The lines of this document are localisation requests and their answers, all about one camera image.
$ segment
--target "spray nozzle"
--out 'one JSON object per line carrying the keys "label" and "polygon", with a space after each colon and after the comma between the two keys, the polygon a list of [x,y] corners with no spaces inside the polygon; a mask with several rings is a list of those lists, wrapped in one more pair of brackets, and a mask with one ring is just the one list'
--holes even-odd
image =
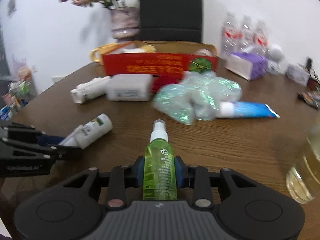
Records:
{"label": "spray nozzle", "polygon": [[153,130],[165,131],[165,122],[161,119],[155,120],[153,123]]}
{"label": "spray nozzle", "polygon": [[165,122],[161,119],[155,120],[153,123],[153,131],[150,136],[150,142],[155,139],[164,139],[168,141],[168,134],[165,131]]}

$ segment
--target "purple tissue box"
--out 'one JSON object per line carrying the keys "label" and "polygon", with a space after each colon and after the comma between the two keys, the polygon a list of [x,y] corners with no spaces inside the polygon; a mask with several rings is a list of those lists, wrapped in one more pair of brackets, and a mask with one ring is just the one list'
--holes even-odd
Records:
{"label": "purple tissue box", "polygon": [[226,68],[242,76],[246,80],[262,77],[266,73],[268,60],[254,53],[232,52]]}

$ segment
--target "small white bottle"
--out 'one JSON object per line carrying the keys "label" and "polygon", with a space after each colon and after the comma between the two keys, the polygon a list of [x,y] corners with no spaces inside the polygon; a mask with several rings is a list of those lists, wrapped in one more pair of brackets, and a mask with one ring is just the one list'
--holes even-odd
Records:
{"label": "small white bottle", "polygon": [[268,68],[266,69],[267,72],[273,75],[280,75],[280,62],[284,59],[282,48],[276,44],[270,45],[268,48],[268,53],[266,53],[265,57],[269,60]]}
{"label": "small white bottle", "polygon": [[106,85],[110,77],[94,78],[91,81],[79,84],[70,91],[73,101],[76,104],[83,104],[85,101],[102,96],[106,93]]}
{"label": "small white bottle", "polygon": [[59,145],[87,148],[112,129],[112,122],[106,114],[100,114],[85,125],[79,125]]}
{"label": "small white bottle", "polygon": [[253,32],[251,30],[251,18],[250,16],[244,16],[241,23],[239,34],[239,46],[238,51],[243,52],[243,49],[254,43]]}
{"label": "small white bottle", "polygon": [[228,16],[223,23],[222,37],[221,37],[221,51],[220,57],[227,59],[231,52],[237,50],[237,41],[239,32],[236,26],[236,19],[233,13],[228,13]]}
{"label": "small white bottle", "polygon": [[254,43],[259,47],[259,55],[265,56],[266,52],[268,51],[268,38],[267,38],[267,30],[266,24],[264,21],[259,21],[257,23],[257,27],[254,31]]}

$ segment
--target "toothpaste tube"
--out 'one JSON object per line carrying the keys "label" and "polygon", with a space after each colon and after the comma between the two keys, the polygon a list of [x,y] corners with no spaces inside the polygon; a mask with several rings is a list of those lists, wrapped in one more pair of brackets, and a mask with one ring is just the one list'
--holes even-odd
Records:
{"label": "toothpaste tube", "polygon": [[221,102],[218,118],[279,118],[267,104]]}

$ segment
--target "white bottle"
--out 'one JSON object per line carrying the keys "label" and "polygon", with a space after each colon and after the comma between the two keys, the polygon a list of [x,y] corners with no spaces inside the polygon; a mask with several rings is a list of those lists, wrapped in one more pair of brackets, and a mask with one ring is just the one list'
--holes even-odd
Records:
{"label": "white bottle", "polygon": [[79,84],[70,91],[73,101],[76,104],[83,104],[85,101],[102,96],[106,93],[106,85],[110,77],[94,78],[85,84]]}
{"label": "white bottle", "polygon": [[236,28],[236,19],[233,13],[228,13],[228,16],[222,27],[222,38],[221,38],[221,52],[220,57],[227,59],[231,52],[237,50],[237,40],[239,32]]}
{"label": "white bottle", "polygon": [[112,122],[106,114],[100,114],[85,125],[79,125],[59,145],[87,148],[112,129]]}
{"label": "white bottle", "polygon": [[246,48],[249,45],[252,45],[254,43],[253,40],[253,32],[251,30],[251,18],[250,16],[244,16],[241,28],[240,28],[240,34],[239,34],[239,46],[238,51],[243,52],[243,49]]}
{"label": "white bottle", "polygon": [[261,20],[257,23],[257,27],[254,31],[254,43],[259,47],[259,55],[264,56],[268,50],[268,38],[266,24]]}

